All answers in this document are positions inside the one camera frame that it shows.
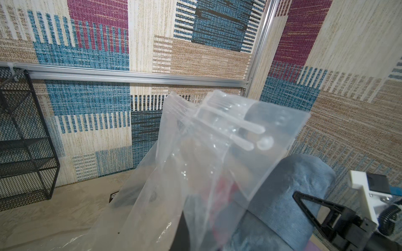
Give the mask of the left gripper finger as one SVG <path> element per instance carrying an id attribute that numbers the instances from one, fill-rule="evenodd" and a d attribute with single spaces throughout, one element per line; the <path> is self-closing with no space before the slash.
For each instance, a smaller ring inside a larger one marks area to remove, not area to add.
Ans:
<path id="1" fill-rule="evenodd" d="M 190 236 L 185 215 L 182 212 L 178 228 L 169 251 L 190 251 Z"/>

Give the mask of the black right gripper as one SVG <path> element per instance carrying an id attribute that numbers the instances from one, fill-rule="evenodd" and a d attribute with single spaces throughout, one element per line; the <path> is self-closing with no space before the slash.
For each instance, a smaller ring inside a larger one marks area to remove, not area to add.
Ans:
<path id="1" fill-rule="evenodd" d="M 295 191 L 293 199 L 318 232 L 339 251 L 362 251 L 377 228 L 339 204 Z"/>

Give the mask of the blue garment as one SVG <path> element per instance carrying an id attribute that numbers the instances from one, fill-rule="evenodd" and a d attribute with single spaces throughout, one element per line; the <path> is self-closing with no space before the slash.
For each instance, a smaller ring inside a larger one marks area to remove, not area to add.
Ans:
<path id="1" fill-rule="evenodd" d="M 271 103 L 248 101 L 223 108 L 232 145 L 223 178 L 236 183 L 236 220 L 217 251 L 301 251 L 313 225 L 297 205 L 295 191 L 322 199 L 335 173 L 321 159 L 287 151 L 310 114 Z"/>

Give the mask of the clear plastic vacuum bag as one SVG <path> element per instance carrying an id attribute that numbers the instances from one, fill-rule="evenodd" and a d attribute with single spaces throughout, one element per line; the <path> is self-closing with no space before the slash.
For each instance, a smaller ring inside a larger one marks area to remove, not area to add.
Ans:
<path id="1" fill-rule="evenodd" d="M 213 91 L 200 104 L 164 100 L 158 139 L 75 251 L 169 251 L 182 212 L 190 251 L 216 251 L 208 223 L 232 145 L 223 108 L 256 101 Z"/>

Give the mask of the lilac garment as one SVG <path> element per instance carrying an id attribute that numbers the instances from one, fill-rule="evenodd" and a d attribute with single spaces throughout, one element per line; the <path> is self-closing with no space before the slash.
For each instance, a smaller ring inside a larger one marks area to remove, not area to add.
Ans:
<path id="1" fill-rule="evenodd" d="M 308 241 L 304 251 L 322 251 L 315 243 Z"/>

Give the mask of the red trousers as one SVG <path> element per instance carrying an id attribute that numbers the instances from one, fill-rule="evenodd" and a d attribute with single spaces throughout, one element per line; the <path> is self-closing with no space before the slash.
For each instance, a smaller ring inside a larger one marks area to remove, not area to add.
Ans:
<path id="1" fill-rule="evenodd" d="M 225 243 L 234 228 L 237 204 L 232 195 L 237 191 L 236 183 L 223 177 L 219 178 L 214 188 L 208 223 L 218 243 Z"/>

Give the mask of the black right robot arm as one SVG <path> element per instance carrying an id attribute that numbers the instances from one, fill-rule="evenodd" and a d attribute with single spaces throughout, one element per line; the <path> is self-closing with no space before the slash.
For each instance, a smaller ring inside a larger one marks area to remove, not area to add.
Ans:
<path id="1" fill-rule="evenodd" d="M 361 218 L 345 206 L 313 197 L 299 191 L 293 193 L 308 220 L 318 232 L 339 251 L 400 251 L 402 246 L 388 237 L 394 233 L 395 221 L 402 212 L 400 203 L 393 204 L 380 213 L 379 223 L 367 217 Z M 309 201 L 329 209 L 320 223 L 305 205 Z"/>

